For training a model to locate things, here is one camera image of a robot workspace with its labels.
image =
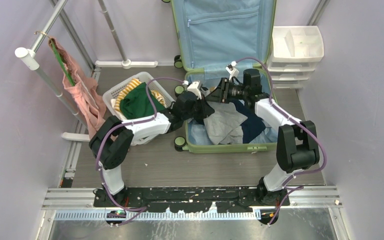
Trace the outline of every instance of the suitcase wheel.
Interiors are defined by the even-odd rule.
[[[183,68],[182,57],[180,55],[174,57],[174,67],[177,69]]]
[[[182,136],[178,136],[174,139],[174,149],[178,152],[183,152],[183,147],[186,146],[186,139]]]
[[[175,88],[174,88],[174,95],[176,96],[176,98],[182,94],[183,92],[185,91],[185,87],[183,85],[177,85]]]

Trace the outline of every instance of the lavender wall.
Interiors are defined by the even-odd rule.
[[[330,1],[318,26],[325,56],[301,103],[355,239],[384,239],[384,3]]]
[[[15,57],[33,43],[52,12],[48,0],[0,0],[0,240],[33,239],[48,187],[56,187],[75,118],[45,83]],[[59,20],[52,35],[86,69]],[[36,57],[61,86],[62,73],[46,44]]]
[[[319,0],[277,0],[274,24],[306,25]],[[180,54],[171,4],[161,0],[105,0],[127,57],[135,61],[172,64]],[[100,61],[120,61],[121,56],[96,0],[75,1],[70,15],[84,43]]]

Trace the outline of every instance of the laundry basket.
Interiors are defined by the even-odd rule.
[[[118,118],[119,118],[119,116],[116,114],[116,110],[111,105],[111,99],[116,99],[119,96],[119,93],[130,83],[130,81],[132,79],[138,79],[142,83],[147,83],[154,78],[149,73],[142,71],[142,72],[140,72],[136,75],[133,75],[133,76],[129,77],[128,79],[120,82],[119,84],[113,86],[110,90],[106,91],[102,96],[103,102],[105,103],[106,107],[109,109],[111,114],[114,116],[117,116]],[[169,93],[166,90],[164,90],[164,88],[157,81],[151,82],[151,84],[148,87],[149,87],[149,90],[158,91],[162,95],[162,97],[164,98],[166,105],[170,105],[170,103],[175,101],[172,98],[172,96],[170,96]],[[147,144],[149,141],[151,141],[156,136],[157,135],[145,137],[145,138],[140,139],[138,141],[132,142],[131,145],[134,146],[134,145]]]

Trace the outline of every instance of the hanging pink garment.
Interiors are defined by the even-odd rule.
[[[51,50],[53,49],[51,41],[54,42],[58,53],[61,55],[65,69],[71,75],[71,78],[75,83],[75,85],[72,86],[69,79],[64,74],[64,78],[62,79],[64,89],[71,94],[78,109],[84,115],[89,131],[89,138],[92,138],[102,124],[104,124],[104,114],[107,110],[107,106],[105,105],[102,96],[97,94],[98,82],[94,78],[86,76],[76,60],[66,52],[53,37],[48,41]]]

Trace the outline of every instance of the metal floor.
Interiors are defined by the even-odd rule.
[[[56,220],[50,240],[337,240],[326,208],[290,208],[280,210],[276,224],[258,220],[159,220],[134,221],[110,228],[103,220]]]
[[[98,94],[102,95],[121,81],[139,73],[148,72],[154,78],[172,77],[183,80],[185,71],[173,66],[156,68],[102,68]],[[159,81],[174,96],[177,82]],[[292,89],[275,90],[279,105],[297,118],[304,114],[297,92]],[[122,163],[123,180],[129,187],[187,187],[187,186],[255,186],[276,164],[276,151],[194,154],[174,149],[174,139],[184,136],[182,127],[176,132],[159,135],[146,145],[130,148]],[[83,143],[76,166],[73,188],[101,187],[95,171],[95,159],[86,143]],[[321,173],[300,175],[291,185],[323,185]]]

